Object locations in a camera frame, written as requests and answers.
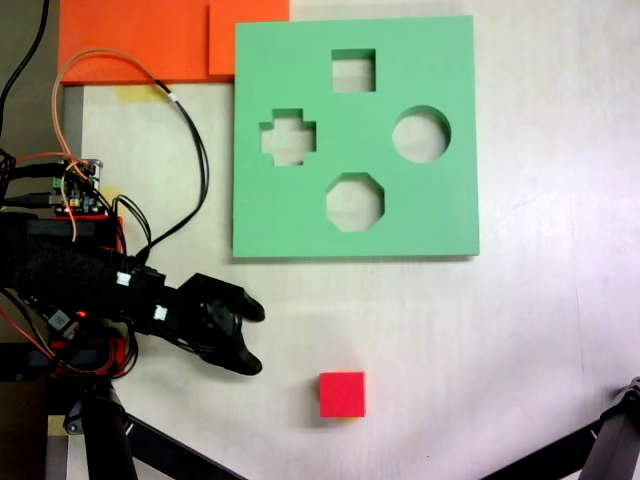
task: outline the black metal leg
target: black metal leg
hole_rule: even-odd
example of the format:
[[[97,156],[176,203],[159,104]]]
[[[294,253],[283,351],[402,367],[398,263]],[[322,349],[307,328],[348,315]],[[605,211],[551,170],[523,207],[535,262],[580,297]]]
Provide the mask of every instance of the black metal leg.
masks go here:
[[[246,480],[133,416],[127,431],[133,456],[174,480]]]
[[[631,480],[640,454],[636,412],[622,409],[607,419],[591,449],[580,480]]]
[[[483,480],[561,480],[579,471],[595,442],[598,422],[567,435]]]
[[[82,414],[90,480],[138,480],[121,411],[116,405],[94,399]]]

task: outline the orange wire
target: orange wire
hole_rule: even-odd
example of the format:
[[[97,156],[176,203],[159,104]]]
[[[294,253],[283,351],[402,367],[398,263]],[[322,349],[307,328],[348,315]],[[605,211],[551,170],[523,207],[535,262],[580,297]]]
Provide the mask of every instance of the orange wire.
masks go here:
[[[69,220],[71,220],[71,228],[73,230],[73,235],[71,236],[71,243],[75,243],[76,238],[78,237],[78,226],[76,225],[76,219],[73,216],[73,212],[71,211],[71,205],[69,205],[69,200],[67,200],[67,194],[64,191],[64,182],[66,177],[67,177],[67,171],[65,170],[64,175],[62,175],[62,179],[60,180],[60,193],[62,194],[62,202],[64,204],[64,210],[69,215]]]
[[[51,351],[47,351],[31,335],[29,335],[22,328],[20,328],[20,326],[9,316],[7,312],[5,312],[5,310],[2,307],[0,307],[0,316],[2,316],[7,322],[9,322],[9,325],[15,328],[23,337],[25,337],[27,340],[33,343],[36,347],[38,347],[38,350],[40,350],[45,357],[47,357],[50,360],[55,359]],[[62,366],[64,368],[68,368],[69,370],[72,370],[78,373],[95,373],[96,375],[101,375],[109,371],[114,361],[115,361],[115,349],[113,348],[113,344],[109,343],[109,360],[107,360],[107,363],[103,367],[100,367],[97,370],[80,370],[70,365],[62,365]]]
[[[84,165],[89,165],[89,162],[83,160],[81,158],[76,157],[75,155],[71,155],[70,153],[64,152],[43,152],[43,153],[32,153],[31,155],[25,155],[24,157],[19,157],[16,159],[16,163],[27,162],[29,160],[34,160],[36,158],[46,158],[46,157],[63,157],[70,158],[78,163],[82,163]]]
[[[153,72],[151,70],[149,70],[149,68],[147,68],[146,65],[144,65],[140,60],[138,60],[136,57],[134,57],[133,55],[120,51],[120,50],[115,50],[112,48],[92,48],[89,50],[84,50],[76,55],[74,55],[73,57],[71,57],[67,63],[65,63],[62,68],[60,68],[60,72],[58,73],[58,76],[56,77],[56,80],[53,84],[53,92],[51,95],[51,112],[52,112],[52,116],[53,116],[53,128],[55,129],[56,132],[56,137],[58,138],[58,142],[60,143],[60,147],[62,148],[62,150],[68,154],[71,153],[71,149],[69,148],[69,144],[67,143],[67,140],[64,138],[64,134],[62,133],[62,128],[60,126],[60,119],[58,117],[58,92],[60,90],[60,82],[62,81],[62,77],[64,76],[64,74],[66,73],[66,71],[69,69],[69,67],[71,67],[74,63],[76,63],[77,61],[79,61],[82,58],[86,58],[88,56],[95,56],[95,55],[113,55],[115,57],[120,57],[120,58],[124,58],[125,60],[128,60],[134,64],[136,64],[138,67],[140,67],[142,70],[144,70],[147,75],[149,75],[149,77],[155,82],[158,78],[153,74]]]

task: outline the white table surface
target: white table surface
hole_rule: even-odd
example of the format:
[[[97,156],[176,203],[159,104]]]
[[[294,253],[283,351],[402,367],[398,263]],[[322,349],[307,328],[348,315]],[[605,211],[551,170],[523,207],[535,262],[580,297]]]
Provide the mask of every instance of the white table surface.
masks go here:
[[[150,264],[243,285],[255,378],[140,338],[132,414],[251,480],[477,479],[597,418],[640,374],[640,3],[291,0],[293,20],[475,17],[481,254],[468,261],[233,261],[233,88],[179,85],[209,198]],[[165,103],[85,89],[82,151],[162,232],[196,201]],[[142,245],[129,229],[132,251]],[[367,374],[367,417],[318,419],[323,371]],[[68,478],[85,478],[75,438]],[[141,478],[164,478],[141,471]]]

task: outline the yellow tape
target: yellow tape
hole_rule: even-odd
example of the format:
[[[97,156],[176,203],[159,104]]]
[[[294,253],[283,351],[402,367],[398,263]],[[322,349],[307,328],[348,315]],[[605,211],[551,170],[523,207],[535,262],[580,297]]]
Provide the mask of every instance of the yellow tape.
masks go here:
[[[122,189],[120,187],[100,187],[100,193],[109,205],[111,205],[113,199],[122,193]]]
[[[360,420],[362,417],[338,417],[336,418],[336,423],[353,423]]]
[[[118,103],[155,103],[170,101],[164,90],[156,84],[117,85],[116,98]]]
[[[50,437],[64,437],[67,431],[62,424],[64,423],[64,415],[49,415],[47,419],[48,432]]]

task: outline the octagonal hole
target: octagonal hole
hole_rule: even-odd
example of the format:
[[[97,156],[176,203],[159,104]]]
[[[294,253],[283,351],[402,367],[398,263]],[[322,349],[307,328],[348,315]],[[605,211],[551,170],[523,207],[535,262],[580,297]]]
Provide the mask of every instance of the octagonal hole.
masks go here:
[[[410,162],[426,163],[440,158],[447,151],[451,142],[451,126],[439,110],[417,106],[400,115],[391,138],[404,158]]]
[[[327,190],[327,216],[343,232],[366,232],[384,215],[384,189],[367,173],[344,173]]]

